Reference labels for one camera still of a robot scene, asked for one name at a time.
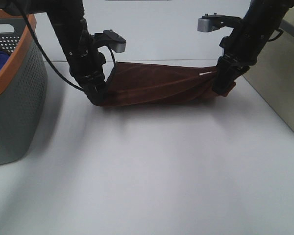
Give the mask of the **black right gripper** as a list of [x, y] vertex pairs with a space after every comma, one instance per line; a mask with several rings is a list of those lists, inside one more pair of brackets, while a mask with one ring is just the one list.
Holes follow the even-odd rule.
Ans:
[[233, 39], [225, 36], [220, 42], [222, 56], [217, 62], [217, 75], [213, 80], [212, 91], [216, 94], [228, 94], [236, 85], [235, 80], [249, 71], [257, 62], [257, 53], [249, 47], [249, 41], [243, 38]]

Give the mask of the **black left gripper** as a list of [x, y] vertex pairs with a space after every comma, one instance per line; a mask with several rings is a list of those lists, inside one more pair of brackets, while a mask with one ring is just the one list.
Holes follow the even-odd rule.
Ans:
[[90, 102], [99, 106], [104, 101], [106, 90], [105, 75], [102, 65], [105, 58], [97, 48], [93, 47], [93, 37], [82, 34], [72, 51], [69, 62], [70, 74], [83, 90]]

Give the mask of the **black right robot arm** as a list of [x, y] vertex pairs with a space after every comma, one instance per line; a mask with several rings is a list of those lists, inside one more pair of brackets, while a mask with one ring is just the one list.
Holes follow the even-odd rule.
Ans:
[[282, 19], [294, 0], [253, 0], [246, 15], [237, 21], [229, 36], [220, 42], [223, 55], [217, 62], [217, 76], [212, 90], [225, 95], [231, 90], [234, 81], [251, 66], [274, 31], [279, 29]]

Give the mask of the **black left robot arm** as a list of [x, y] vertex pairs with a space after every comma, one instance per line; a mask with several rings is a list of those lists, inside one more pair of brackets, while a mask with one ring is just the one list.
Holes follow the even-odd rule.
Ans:
[[106, 89], [104, 55], [93, 46], [81, 0], [0, 0], [0, 9], [11, 16], [45, 12], [69, 63], [70, 75], [90, 102], [101, 105]]

